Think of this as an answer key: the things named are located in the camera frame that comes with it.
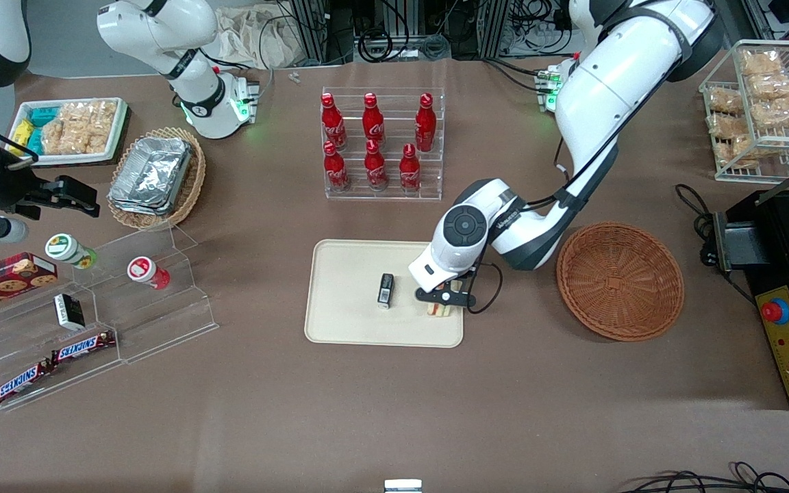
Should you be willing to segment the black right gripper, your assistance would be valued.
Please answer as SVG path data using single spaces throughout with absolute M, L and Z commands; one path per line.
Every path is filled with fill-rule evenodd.
M 66 175 L 40 185 L 40 178 L 32 172 L 35 159 L 19 158 L 0 147 L 0 212 L 24 216 L 38 220 L 40 206 L 58 210 L 77 210 L 91 218 L 99 218 L 100 205 L 97 203 L 97 190 L 84 182 Z M 34 205 L 28 196 L 38 190 L 47 194 L 37 197 Z

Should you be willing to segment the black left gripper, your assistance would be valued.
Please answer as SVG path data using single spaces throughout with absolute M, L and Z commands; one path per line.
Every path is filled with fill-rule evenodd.
M 422 288 L 414 291 L 414 298 L 432 307 L 473 307 L 476 297 L 468 292 L 463 283 L 443 283 L 432 291 L 426 292 Z

